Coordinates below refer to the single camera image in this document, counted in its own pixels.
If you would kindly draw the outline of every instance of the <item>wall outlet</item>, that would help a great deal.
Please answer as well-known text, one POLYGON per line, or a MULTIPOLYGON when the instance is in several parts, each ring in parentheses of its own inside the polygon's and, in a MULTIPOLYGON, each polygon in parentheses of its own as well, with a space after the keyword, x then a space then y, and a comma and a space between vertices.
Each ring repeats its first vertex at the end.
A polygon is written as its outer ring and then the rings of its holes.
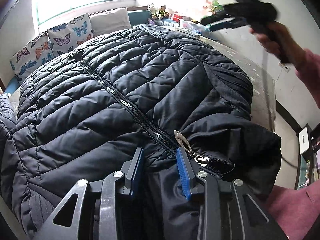
POLYGON ((281 63, 281 61, 279 62, 279 66, 282 67, 287 73, 290 70, 290 67, 288 67, 286 64, 281 63))

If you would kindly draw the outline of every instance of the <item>window frame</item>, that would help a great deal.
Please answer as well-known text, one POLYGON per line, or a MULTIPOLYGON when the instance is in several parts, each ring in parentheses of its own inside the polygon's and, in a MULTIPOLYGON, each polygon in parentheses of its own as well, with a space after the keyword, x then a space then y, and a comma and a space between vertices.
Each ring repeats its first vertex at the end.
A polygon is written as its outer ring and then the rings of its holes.
POLYGON ((78 7, 70 8, 69 10, 63 11, 63 12, 61 12, 59 14, 56 14, 56 15, 52 16, 49 19, 46 19, 44 22, 40 22, 39 21, 38 2, 36 2, 36 19, 37 19, 37 23, 38 23, 38 26, 40 26, 41 24, 43 24, 43 23, 45 23, 45 22, 47 22, 47 21, 49 21, 49 20, 61 15, 61 14, 64 14, 64 13, 72 11, 72 10, 75 10, 77 8, 80 8, 80 7, 83 7, 83 6, 87 6, 87 5, 91 5, 91 4, 101 3, 101 2, 109 2, 109 1, 117 1, 117 0, 101 0, 101 1, 93 2, 93 3, 84 4, 84 5, 81 5, 81 6, 78 6, 78 7))

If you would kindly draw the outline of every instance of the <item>plush bear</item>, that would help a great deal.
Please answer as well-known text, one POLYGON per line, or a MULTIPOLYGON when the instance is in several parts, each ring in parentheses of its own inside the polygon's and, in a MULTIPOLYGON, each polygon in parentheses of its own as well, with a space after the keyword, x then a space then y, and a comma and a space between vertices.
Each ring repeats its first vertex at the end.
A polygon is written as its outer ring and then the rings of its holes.
POLYGON ((154 19, 154 20, 156 20, 156 19, 162 20, 163 18, 168 18, 169 13, 165 12, 165 9, 166 9, 166 8, 167 8, 167 7, 166 7, 165 5, 162 5, 162 6, 159 8, 158 12, 155 13, 155 14, 153 14, 153 15, 151 16, 152 19, 154 19))

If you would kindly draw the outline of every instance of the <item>pink sleeve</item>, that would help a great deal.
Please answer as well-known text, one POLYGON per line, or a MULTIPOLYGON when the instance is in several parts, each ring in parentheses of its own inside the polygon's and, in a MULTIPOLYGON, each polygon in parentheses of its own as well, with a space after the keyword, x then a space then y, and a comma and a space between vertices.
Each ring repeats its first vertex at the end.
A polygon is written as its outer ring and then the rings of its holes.
POLYGON ((320 108, 320 55, 305 49, 305 63, 296 70, 297 77, 306 85, 320 108))
POLYGON ((265 207, 290 240, 302 240, 320 214, 320 180, 300 190, 274 186, 265 207))

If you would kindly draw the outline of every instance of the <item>cable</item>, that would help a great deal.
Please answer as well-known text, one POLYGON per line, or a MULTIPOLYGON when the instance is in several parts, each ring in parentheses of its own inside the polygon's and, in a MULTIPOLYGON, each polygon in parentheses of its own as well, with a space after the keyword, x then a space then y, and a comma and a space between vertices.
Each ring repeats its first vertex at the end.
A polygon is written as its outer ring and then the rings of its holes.
MULTIPOLYGON (((266 104, 267 104, 267 109, 268 109, 268 115, 269 115, 269 127, 270 130, 272 130, 272 120, 271 120, 271 111, 270 111, 270 100, 269 100, 269 93, 268 93, 268 81, 267 81, 267 65, 268 65, 268 52, 266 50, 263 50, 263 54, 262 54, 262 84, 264 87, 264 96, 266 99, 266 104)), ((282 69, 281 72, 276 80, 276 82, 278 81, 280 75, 282 73, 282 69)), ((299 167, 296 165, 293 165, 292 163, 288 162, 281 154, 281 158, 287 163, 289 164, 291 167, 298 169, 299 167)))
POLYGON ((282 70, 283 70, 283 68, 281 68, 280 74, 279 74, 279 76, 278 76, 278 78, 277 78, 277 80, 276 80, 275 84, 276 84, 276 83, 277 83, 277 81, 279 80, 279 77, 280 77, 280 75, 281 75, 281 73, 282 73, 282 70))
POLYGON ((295 169, 298 169, 298 168, 299 168, 298 166, 293 165, 292 163, 288 162, 282 155, 281 155, 281 158, 282 158, 287 164, 289 164, 291 167, 293 167, 293 168, 295 168, 295 169))

